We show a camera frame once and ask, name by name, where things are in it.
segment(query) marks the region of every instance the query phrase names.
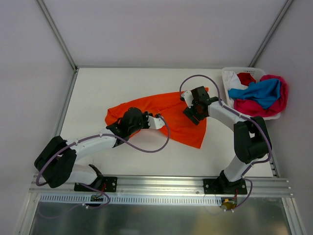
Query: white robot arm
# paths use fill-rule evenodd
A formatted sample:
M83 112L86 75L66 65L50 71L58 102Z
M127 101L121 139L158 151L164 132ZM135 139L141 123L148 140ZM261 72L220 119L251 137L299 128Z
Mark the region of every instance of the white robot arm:
M181 99L187 104L184 114L196 125L206 117L217 119L234 132L235 157L229 166L223 170L220 176L208 187L204 185L207 193L234 194L236 189L242 190L244 180L242 176L250 169L253 162L263 158L268 153L268 146L260 131L247 121L247 118L235 115L235 110L228 107L217 97L210 98L204 87L198 87L191 91L185 91ZM261 128L270 143L268 131L262 117L251 117Z
M60 136L52 138L34 165L51 188L64 183L83 183L99 188L102 181L100 171L93 165L76 164L79 159L106 148L117 147L140 129L160 129L164 125L160 115L153 117L148 112L142 113L138 108L130 108L117 122L92 136L67 141Z

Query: orange cloth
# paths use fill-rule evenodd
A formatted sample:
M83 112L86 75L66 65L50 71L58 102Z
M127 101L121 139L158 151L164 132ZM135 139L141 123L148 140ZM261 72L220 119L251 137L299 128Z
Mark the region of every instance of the orange cloth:
M107 125L116 122L123 117L124 113L130 108L139 108L142 112L161 114L170 128L170 138L183 144L201 148L201 144L206 131L206 120L195 125L182 111L187 107L186 102L179 99L179 92L166 94L156 94L127 103L120 104L108 109L105 118ZM167 136L167 128L163 126L160 131Z

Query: white enclosure wall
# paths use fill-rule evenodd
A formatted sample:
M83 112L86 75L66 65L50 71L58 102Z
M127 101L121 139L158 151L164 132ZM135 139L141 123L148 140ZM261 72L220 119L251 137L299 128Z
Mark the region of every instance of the white enclosure wall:
M0 228L11 235L72 69L34 0L0 1Z
M289 103L269 122L282 177L288 177L308 234L313 234L312 89L313 1L297 0L275 33L257 67L280 74L290 86Z
M285 0L45 0L78 66L247 66Z

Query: white tabletop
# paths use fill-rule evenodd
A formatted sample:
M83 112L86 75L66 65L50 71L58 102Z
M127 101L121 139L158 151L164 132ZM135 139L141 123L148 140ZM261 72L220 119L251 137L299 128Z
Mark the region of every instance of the white tabletop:
M199 69L79 69L61 136L80 138L98 133L106 124L108 108L137 98L176 92L181 82L194 74L204 74L216 81L225 99L221 70ZM214 85L205 78L193 78L183 90ZM130 142L147 150L161 147L166 136L157 130L142 130ZM160 152L139 152L123 144L117 148L87 156L79 164L94 164L103 174L159 176L218 176L235 156L233 132L219 121L207 118L201 149L170 140ZM271 177L269 163L253 167L246 176Z

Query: white basket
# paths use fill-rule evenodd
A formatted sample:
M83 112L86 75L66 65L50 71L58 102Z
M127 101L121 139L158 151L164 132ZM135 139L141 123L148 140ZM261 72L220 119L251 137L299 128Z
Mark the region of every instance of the white basket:
M223 78L223 84L224 84L224 90L226 94L226 104L231 105L229 95L228 95L228 85L225 82L224 77L224 71L234 71L236 74L239 74L241 72L248 72L252 75L252 77L259 82L260 79L266 75L266 73L262 69L256 69L256 68L249 68L249 67L227 67L222 69L222 78ZM270 117L264 117L264 120L270 120L270 119L278 119L280 117L280 113L270 116Z

